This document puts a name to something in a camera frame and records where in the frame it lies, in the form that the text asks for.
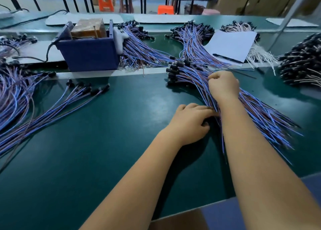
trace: pink stool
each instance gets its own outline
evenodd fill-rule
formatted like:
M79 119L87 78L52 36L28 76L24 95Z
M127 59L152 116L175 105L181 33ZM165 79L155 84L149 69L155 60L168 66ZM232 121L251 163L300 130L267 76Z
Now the pink stool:
M218 10L213 9L204 9L202 15L220 15L221 13Z

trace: hand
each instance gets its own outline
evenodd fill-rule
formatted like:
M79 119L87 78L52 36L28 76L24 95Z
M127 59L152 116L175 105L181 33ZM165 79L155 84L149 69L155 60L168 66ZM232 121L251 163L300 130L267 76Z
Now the hand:
M239 80L230 71L216 71L209 77L208 86L213 98L220 104L227 99L239 98Z
M164 129L169 137L178 140L182 147L202 139L210 130L204 119L219 116L211 107L199 106L196 103L179 105L170 124Z

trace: grey pole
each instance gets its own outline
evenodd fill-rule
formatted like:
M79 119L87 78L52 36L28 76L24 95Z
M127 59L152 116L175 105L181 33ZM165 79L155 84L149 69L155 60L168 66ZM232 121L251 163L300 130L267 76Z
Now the grey pole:
M283 32L283 30L286 28L286 26L288 25L288 23L290 22L290 20L292 19L293 15L295 14L295 12L299 9L299 7L302 5L304 0L296 0L294 2L294 4L292 5L291 9L289 10L288 14L286 15L286 17L284 18L284 20L282 21L281 25L279 26L279 29L277 30L278 32L274 35L272 44L270 45L268 51L270 51L272 49L272 47L275 45L276 41L278 40L278 38L280 37L281 33Z

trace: person's left hand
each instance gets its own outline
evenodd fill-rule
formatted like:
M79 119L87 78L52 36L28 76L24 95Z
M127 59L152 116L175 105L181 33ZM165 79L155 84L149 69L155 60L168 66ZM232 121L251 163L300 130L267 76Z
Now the person's left hand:
M200 106L196 103L179 105L170 124L164 129L169 136L178 140L181 146L202 139L210 130L204 119L219 116L213 108Z

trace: white floor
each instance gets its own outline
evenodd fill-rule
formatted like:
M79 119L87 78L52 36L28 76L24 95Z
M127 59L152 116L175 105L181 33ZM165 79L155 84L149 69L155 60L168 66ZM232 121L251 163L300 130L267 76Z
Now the white floor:
M26 8L29 10L33 10L33 11L37 11L37 8L33 2L33 0L17 0L18 3L20 4L20 6L22 8ZM74 6L74 2L73 0L66 0L68 7L70 9L70 12L77 12L76 8ZM132 0L133 1L133 7L134 7L134 12L135 13L140 13L141 9L140 9L140 0ZM65 9L64 3L62 0L37 0L38 5L40 6L40 9L42 11L56 11L56 10L60 10L60 9ZM77 5L78 5L78 9L79 12L86 12L86 7L84 4L83 0L76 0ZM89 11L92 12L91 6L90 6L90 0L87 0L88 6L89 6ZM184 5L189 3L190 1L182 1L181 2L181 10L180 10L180 14L184 13ZM199 4L199 5L203 5L206 6L206 2L205 1L195 1L195 4ZM10 9L14 9L14 5L12 4L11 0L0 0L0 4L5 5L7 7L9 7ZM165 0L147 0L147 4L146 4L146 13L150 13L150 14L156 14L157 13L157 8L158 5L164 5L165 4ZM95 7L95 12L99 12L98 6L94 6ZM117 4L115 6L115 13L119 12L119 0L117 0Z

